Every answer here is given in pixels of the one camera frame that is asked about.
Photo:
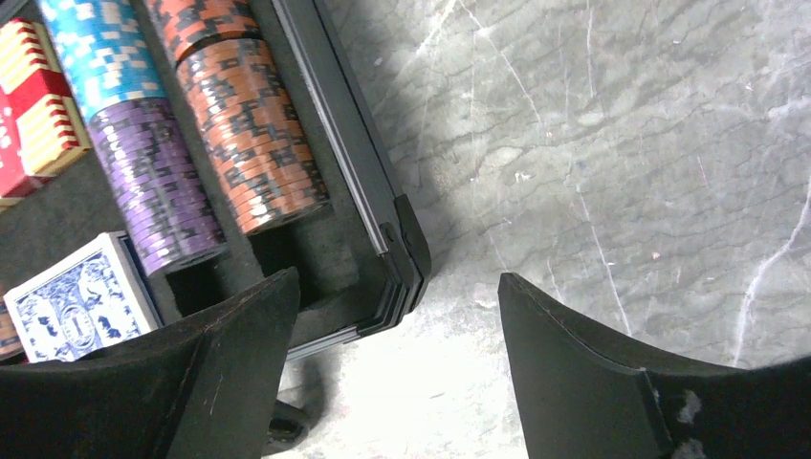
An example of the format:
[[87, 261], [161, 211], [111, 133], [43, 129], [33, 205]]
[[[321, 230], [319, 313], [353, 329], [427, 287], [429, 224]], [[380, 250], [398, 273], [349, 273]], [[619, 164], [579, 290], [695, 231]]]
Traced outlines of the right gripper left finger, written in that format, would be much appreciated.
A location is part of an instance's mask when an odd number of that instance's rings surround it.
[[5, 458], [257, 458], [300, 301], [296, 269], [73, 361], [1, 370]]

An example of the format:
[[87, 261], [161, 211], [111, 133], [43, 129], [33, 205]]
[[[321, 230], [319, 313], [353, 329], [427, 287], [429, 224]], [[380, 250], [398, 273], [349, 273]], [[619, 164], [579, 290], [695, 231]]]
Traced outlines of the red playing card deck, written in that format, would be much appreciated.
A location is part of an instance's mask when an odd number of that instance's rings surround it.
[[17, 205], [92, 148], [43, 24], [1, 27], [1, 209]]

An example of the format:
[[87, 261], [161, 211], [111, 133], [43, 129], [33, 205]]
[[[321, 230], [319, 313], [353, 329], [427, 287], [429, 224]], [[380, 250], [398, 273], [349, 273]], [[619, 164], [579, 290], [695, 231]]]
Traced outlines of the blue playing card deck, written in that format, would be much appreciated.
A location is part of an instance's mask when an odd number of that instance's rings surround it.
[[99, 234], [4, 301], [30, 363], [77, 361], [164, 325], [124, 231]]

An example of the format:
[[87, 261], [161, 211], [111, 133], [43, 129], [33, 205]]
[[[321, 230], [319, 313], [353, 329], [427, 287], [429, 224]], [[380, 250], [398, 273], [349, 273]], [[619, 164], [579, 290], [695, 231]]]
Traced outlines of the black poker set case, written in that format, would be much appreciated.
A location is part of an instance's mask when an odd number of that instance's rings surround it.
[[[328, 205], [255, 236], [241, 232], [161, 38], [137, 2], [146, 44], [227, 241], [222, 254], [153, 274], [146, 285], [165, 327], [296, 269], [300, 301], [285, 365], [396, 326], [419, 303], [431, 259], [327, 10], [319, 1], [254, 1], [251, 8], [326, 184]], [[276, 399], [260, 456], [297, 445], [312, 424], [308, 413]]]

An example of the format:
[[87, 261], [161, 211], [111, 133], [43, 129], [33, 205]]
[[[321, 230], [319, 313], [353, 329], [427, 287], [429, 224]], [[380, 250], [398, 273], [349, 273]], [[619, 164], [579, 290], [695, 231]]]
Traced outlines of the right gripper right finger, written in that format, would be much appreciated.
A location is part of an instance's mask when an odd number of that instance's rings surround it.
[[532, 458], [806, 458], [810, 360], [744, 370], [673, 354], [568, 308], [525, 278], [498, 285]]

